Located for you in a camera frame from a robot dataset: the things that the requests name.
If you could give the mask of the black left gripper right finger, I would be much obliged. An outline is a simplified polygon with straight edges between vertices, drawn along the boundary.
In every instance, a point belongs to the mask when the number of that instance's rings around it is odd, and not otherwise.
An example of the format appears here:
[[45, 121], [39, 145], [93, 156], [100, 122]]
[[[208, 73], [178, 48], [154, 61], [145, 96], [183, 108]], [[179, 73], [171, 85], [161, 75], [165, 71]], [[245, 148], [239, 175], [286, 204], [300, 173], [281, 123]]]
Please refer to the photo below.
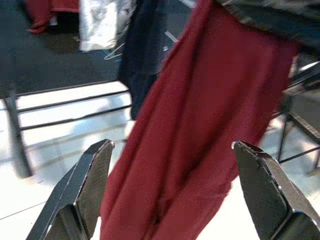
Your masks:
[[320, 217], [279, 163], [244, 141], [231, 147], [247, 208], [261, 240], [318, 240]]

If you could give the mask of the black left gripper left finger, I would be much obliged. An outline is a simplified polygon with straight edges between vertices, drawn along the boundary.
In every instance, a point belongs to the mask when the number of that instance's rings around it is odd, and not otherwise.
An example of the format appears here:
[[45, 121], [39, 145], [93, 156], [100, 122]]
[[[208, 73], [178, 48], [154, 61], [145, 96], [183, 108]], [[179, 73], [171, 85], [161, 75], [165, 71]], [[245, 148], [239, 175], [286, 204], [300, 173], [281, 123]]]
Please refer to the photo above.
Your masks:
[[113, 141], [91, 145], [53, 188], [28, 240], [89, 240], [105, 192]]

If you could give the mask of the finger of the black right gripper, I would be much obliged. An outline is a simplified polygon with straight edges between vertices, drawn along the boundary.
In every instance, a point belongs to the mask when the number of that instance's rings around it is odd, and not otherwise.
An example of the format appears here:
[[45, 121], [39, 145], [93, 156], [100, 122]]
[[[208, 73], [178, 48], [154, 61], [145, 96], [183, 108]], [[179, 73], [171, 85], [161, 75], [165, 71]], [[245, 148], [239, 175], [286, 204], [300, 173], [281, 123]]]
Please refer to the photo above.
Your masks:
[[320, 49], [318, 0], [218, 0], [242, 24]]

